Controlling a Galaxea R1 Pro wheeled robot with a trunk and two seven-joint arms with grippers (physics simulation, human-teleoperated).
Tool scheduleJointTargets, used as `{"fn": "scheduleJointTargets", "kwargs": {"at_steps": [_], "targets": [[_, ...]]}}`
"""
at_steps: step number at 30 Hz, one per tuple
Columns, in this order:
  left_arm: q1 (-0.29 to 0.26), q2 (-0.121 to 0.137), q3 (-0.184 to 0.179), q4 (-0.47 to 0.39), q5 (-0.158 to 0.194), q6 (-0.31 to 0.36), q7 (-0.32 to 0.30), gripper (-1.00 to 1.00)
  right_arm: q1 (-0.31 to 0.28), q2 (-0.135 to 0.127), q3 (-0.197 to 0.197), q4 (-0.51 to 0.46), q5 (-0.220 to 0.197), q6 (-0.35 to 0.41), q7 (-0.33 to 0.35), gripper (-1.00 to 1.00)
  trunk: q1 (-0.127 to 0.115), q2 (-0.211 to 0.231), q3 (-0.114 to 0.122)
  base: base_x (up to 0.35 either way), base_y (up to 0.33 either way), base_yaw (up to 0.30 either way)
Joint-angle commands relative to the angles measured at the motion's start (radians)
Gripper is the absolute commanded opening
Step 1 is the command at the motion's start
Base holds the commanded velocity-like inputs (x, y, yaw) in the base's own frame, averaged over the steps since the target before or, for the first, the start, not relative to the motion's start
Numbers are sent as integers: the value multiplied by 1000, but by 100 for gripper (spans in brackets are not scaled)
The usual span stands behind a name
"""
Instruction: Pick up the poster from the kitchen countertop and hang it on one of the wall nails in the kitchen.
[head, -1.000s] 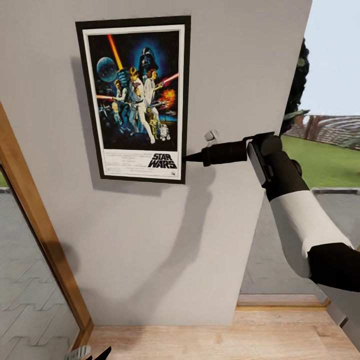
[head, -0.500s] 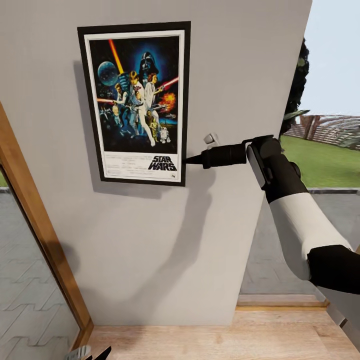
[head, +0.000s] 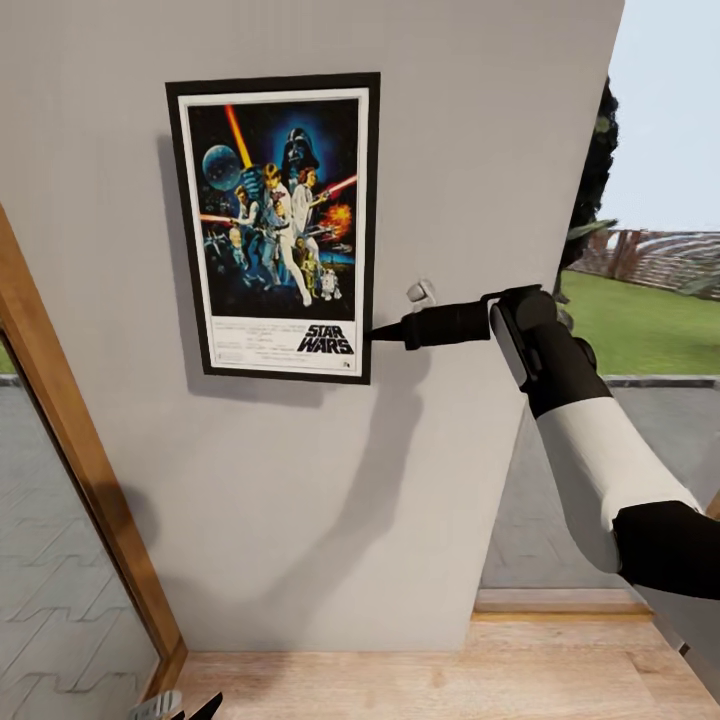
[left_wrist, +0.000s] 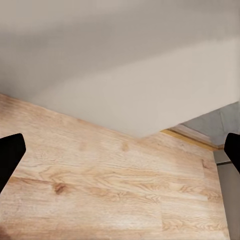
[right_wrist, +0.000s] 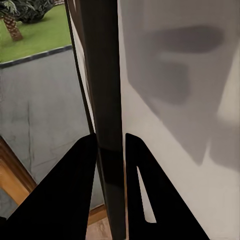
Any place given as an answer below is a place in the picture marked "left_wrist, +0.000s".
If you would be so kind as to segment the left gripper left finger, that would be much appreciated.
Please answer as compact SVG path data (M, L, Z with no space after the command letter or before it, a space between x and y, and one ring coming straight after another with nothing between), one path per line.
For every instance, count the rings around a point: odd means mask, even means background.
M26 153L22 133L0 138L0 193Z

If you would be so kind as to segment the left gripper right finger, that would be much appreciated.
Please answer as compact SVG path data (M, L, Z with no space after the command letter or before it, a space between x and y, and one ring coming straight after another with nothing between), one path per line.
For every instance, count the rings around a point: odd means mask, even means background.
M227 135L224 151L228 155L231 162L240 173L240 135L229 133Z

